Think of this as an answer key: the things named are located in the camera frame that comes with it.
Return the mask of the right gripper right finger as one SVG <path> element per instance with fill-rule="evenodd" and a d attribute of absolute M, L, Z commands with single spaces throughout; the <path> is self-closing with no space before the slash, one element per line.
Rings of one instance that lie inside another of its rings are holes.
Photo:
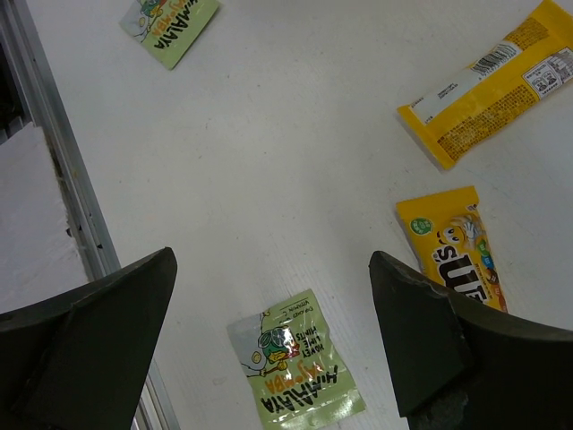
<path fill-rule="evenodd" d="M 398 413 L 410 428 L 571 428 L 570 331 L 483 305 L 382 251 L 369 271 Z"/>

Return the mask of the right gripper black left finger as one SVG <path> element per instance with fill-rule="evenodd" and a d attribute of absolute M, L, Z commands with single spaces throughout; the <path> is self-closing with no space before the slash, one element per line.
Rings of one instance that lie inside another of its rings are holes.
<path fill-rule="evenodd" d="M 3 429 L 131 427 L 175 286 L 165 247 L 1 315 Z"/>

